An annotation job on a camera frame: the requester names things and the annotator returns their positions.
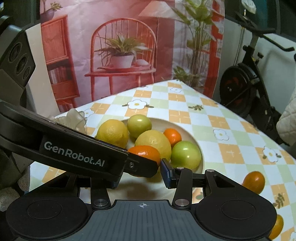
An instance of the lampshade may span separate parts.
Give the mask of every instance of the lampshade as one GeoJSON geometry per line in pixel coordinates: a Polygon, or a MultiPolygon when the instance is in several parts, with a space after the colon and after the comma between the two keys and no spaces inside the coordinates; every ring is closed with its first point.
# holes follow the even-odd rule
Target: lampshade
{"type": "Polygon", "coordinates": [[[171,18],[175,20],[181,20],[181,18],[175,14],[171,7],[164,1],[151,1],[146,8],[139,14],[141,17],[153,17],[153,18],[171,18]]]}

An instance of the checkered tablecloth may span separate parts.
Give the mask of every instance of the checkered tablecloth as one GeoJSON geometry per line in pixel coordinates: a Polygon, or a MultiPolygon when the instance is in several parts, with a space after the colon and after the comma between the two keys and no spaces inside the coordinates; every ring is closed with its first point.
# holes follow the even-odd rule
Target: checkered tablecloth
{"type": "MultiPolygon", "coordinates": [[[[266,180],[261,196],[277,204],[284,228],[276,241],[296,238],[296,162],[274,141],[215,101],[176,80],[131,89],[77,108],[87,117],[87,132],[95,136],[108,119],[124,120],[134,114],[173,122],[189,132],[203,152],[204,170],[214,169],[242,183],[252,171],[260,171],[266,180]]],[[[63,173],[39,163],[31,166],[31,190],[63,173]]],[[[193,201],[202,198],[196,189],[193,201]]],[[[109,192],[110,199],[172,198],[157,180],[124,174],[120,186],[109,192]]]]}

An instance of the cabinet door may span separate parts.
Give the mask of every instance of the cabinet door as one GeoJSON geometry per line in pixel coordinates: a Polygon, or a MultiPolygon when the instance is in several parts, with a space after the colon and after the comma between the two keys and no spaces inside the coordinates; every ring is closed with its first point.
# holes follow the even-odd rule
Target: cabinet door
{"type": "Polygon", "coordinates": [[[45,61],[52,64],[68,58],[65,43],[66,17],[54,19],[41,25],[45,61]]]}

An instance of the crosshair symbol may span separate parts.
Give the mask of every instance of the crosshair symbol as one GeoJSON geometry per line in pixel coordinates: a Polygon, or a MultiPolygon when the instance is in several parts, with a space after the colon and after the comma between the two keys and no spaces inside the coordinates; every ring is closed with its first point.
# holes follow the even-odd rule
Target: crosshair symbol
{"type": "Polygon", "coordinates": [[[138,205],[138,206],[140,206],[141,208],[145,208],[145,207],[147,207],[147,206],[149,206],[149,205],[147,205],[146,203],[141,203],[141,204],[138,205]]]}

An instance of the cabinet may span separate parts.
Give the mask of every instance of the cabinet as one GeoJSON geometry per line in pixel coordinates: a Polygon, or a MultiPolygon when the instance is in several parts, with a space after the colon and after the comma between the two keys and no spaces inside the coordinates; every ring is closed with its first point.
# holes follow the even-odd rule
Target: cabinet
{"type": "Polygon", "coordinates": [[[79,97],[79,91],[69,42],[67,15],[41,24],[41,33],[48,75],[60,111],[76,108],[74,99],[79,97]]]}

